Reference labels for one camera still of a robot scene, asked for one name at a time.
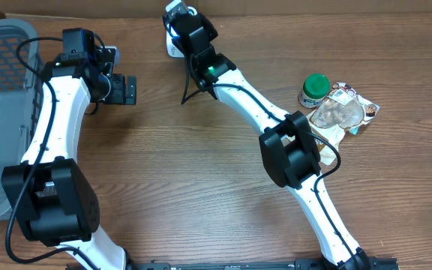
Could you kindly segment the teal wipes packet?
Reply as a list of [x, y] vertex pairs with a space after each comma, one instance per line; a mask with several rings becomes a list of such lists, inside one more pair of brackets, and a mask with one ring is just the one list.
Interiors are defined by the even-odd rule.
[[349, 131], [352, 135], [356, 135], [356, 134], [358, 133], [358, 131], [359, 131], [359, 126], [351, 127], [348, 131]]

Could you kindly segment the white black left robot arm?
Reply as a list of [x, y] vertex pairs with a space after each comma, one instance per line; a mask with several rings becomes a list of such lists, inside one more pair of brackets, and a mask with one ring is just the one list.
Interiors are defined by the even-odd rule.
[[47, 246], [50, 256], [70, 254], [81, 269], [135, 269], [101, 226], [77, 149], [83, 117], [100, 104], [135, 104], [136, 80], [114, 71], [119, 51], [88, 29], [65, 29], [61, 43], [62, 52], [37, 72], [42, 103], [31, 143], [20, 163], [1, 174], [12, 208], [8, 227]]

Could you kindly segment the green lid jar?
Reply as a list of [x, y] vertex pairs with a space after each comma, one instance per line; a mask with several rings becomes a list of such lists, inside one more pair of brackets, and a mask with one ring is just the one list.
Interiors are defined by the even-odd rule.
[[298, 100], [303, 107], [318, 107], [329, 93], [331, 86], [328, 78], [321, 73], [313, 73], [304, 81]]

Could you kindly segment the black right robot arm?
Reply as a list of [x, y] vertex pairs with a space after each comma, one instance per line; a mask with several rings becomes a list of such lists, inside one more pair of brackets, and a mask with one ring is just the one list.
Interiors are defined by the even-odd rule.
[[301, 206], [319, 242], [326, 269], [369, 269], [370, 260], [339, 217], [324, 184], [317, 143], [306, 116], [274, 106], [253, 88], [225, 55], [215, 52], [215, 27], [184, 3], [168, 7], [162, 16], [172, 44], [185, 58], [187, 78], [198, 92], [208, 92], [228, 105], [259, 136], [265, 171], [287, 188]]

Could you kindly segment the beige pouch bag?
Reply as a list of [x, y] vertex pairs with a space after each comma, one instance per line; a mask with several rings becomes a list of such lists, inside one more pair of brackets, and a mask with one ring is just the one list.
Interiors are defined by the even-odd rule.
[[348, 130], [368, 125], [380, 110], [380, 106], [361, 96], [345, 82], [336, 82], [328, 96], [307, 115], [311, 130], [336, 150]]

